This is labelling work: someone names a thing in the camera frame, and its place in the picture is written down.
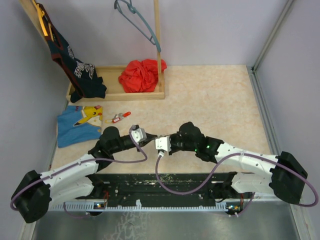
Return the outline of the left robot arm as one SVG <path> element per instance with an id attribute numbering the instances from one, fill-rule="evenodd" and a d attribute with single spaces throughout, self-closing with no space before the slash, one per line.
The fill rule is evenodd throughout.
<path id="1" fill-rule="evenodd" d="M 38 173 L 27 172 L 10 199 L 10 208 L 20 213 L 26 223 L 42 218 L 49 208 L 82 197 L 101 197 L 104 186 L 97 173 L 115 163 L 114 154 L 136 149 L 148 157 L 142 147 L 157 138 L 139 125 L 130 127 L 127 135 L 120 135 L 118 128 L 107 127 L 95 146 L 85 155 L 62 167 Z"/>

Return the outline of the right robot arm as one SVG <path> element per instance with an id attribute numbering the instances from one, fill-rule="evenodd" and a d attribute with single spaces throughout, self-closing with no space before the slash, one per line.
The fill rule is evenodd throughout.
<path id="1" fill-rule="evenodd" d="M 204 162 L 242 169 L 223 185 L 229 198 L 247 192 L 274 194 L 280 200 L 298 205 L 308 174 L 289 152 L 280 155 L 258 154 L 234 147 L 221 139 L 205 136 L 192 122 L 184 123 L 169 136 L 172 155 L 179 151 L 194 152 Z"/>

